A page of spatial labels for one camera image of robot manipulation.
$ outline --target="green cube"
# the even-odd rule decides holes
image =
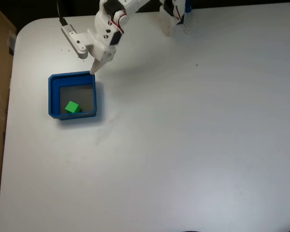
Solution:
[[[68,111],[68,113],[78,113],[81,111],[81,107],[78,104],[72,101],[69,101],[65,110]]]

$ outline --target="white tabletop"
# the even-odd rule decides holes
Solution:
[[[48,77],[89,70],[40,19],[18,35],[0,232],[290,230],[290,3],[135,14],[96,73],[98,115],[48,115]],[[94,17],[67,18],[77,32]]]

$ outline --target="red wire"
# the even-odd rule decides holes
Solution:
[[[177,8],[177,6],[176,6],[176,11],[177,11],[177,14],[178,14],[179,20],[181,20],[181,19],[182,19],[182,17],[181,17],[181,16],[180,16],[180,14],[179,14],[179,11],[178,11],[178,8]]]
[[[123,29],[121,29],[121,27],[118,25],[118,24],[116,24],[114,21],[113,21],[113,19],[111,19],[111,22],[118,28],[118,30],[120,30],[120,32],[123,34],[124,33],[124,31],[123,31]]]

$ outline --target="black cable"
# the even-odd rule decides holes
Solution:
[[[59,10],[59,0],[57,0],[57,13],[58,13],[58,17],[62,18],[60,14],[60,10]]]
[[[61,25],[62,26],[66,26],[68,23],[67,23],[67,21],[60,14],[60,10],[59,10],[59,0],[57,0],[57,13],[58,13],[59,22],[61,23]]]

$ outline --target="black floor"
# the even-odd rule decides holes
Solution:
[[[253,5],[290,0],[190,0],[192,8],[210,8],[236,5]],[[99,0],[62,0],[64,16],[95,15]],[[139,12],[158,11],[159,0],[151,0]],[[40,18],[57,17],[56,0],[0,0],[0,10],[20,31],[26,24]]]

